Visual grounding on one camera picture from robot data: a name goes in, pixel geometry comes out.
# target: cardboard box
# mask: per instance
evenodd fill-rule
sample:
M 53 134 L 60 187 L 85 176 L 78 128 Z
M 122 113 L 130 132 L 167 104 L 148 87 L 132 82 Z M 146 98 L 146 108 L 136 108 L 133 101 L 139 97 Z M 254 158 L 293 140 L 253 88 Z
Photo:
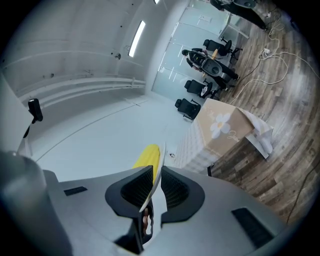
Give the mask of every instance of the cardboard box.
M 175 167 L 202 172 L 254 130 L 237 107 L 208 98 L 178 144 Z

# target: flower logo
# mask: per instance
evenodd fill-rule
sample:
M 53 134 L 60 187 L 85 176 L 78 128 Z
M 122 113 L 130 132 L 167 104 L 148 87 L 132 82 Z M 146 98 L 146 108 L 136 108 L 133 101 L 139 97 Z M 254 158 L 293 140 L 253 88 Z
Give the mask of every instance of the flower logo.
M 230 124 L 227 123 L 227 121 L 230 119 L 230 116 L 230 113 L 226 113 L 225 115 L 218 114 L 218 116 L 215 118 L 215 122 L 210 127 L 212 139 L 218 138 L 221 132 L 227 134 L 230 131 Z

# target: laminate floor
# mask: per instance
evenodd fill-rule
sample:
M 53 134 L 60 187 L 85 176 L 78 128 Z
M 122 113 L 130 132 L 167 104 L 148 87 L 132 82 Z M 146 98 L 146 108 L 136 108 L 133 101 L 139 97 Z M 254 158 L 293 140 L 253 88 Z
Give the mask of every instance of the laminate floor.
M 275 6 L 264 3 L 261 7 L 268 13 Z M 277 11 L 272 12 L 269 20 L 272 21 L 276 14 Z M 277 52 L 300 56 L 319 74 L 308 43 L 292 28 L 290 18 L 283 12 L 280 22 L 284 24 L 284 29 L 275 31 L 271 36 L 280 39 Z M 239 35 L 238 46 L 243 51 L 232 65 L 243 78 L 257 66 L 259 53 L 266 47 L 273 52 L 278 42 L 271 41 L 268 32 L 244 19 L 238 26 L 250 36 L 246 39 Z M 287 221 L 302 183 L 311 172 L 290 216 L 289 223 L 292 223 L 305 216 L 319 186 L 320 80 L 296 56 L 282 54 L 280 57 L 288 64 L 283 81 L 272 85 L 253 81 L 244 88 L 252 79 L 272 83 L 284 76 L 286 66 L 280 59 L 261 60 L 251 75 L 241 82 L 239 80 L 235 88 L 220 96 L 222 102 L 230 103 L 244 88 L 232 104 L 250 111 L 274 127 L 271 141 L 273 152 L 265 160 L 245 139 L 215 163 L 212 176 L 241 187 Z

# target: white ceiling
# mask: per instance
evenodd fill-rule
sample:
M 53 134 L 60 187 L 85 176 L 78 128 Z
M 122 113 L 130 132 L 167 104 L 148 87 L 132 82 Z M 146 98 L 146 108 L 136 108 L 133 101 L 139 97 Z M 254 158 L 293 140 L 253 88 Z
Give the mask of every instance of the white ceiling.
M 18 97 L 72 79 L 120 75 L 145 80 L 171 8 L 181 2 L 189 0 L 43 1 L 12 37 L 2 72 Z M 141 20 L 146 26 L 131 58 L 127 46 Z

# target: ceiling light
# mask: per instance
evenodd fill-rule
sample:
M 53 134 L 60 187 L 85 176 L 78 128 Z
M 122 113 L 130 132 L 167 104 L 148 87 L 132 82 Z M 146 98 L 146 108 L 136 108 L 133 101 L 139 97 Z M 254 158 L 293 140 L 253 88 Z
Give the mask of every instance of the ceiling light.
M 135 51 L 136 51 L 139 39 L 141 37 L 141 34 L 144 31 L 145 25 L 146 25 L 146 23 L 142 20 L 140 22 L 138 30 L 135 33 L 135 36 L 133 38 L 133 41 L 132 41 L 132 44 L 131 44 L 131 47 L 130 47 L 130 51 L 129 51 L 129 56 L 130 57 L 133 57 L 135 55 Z

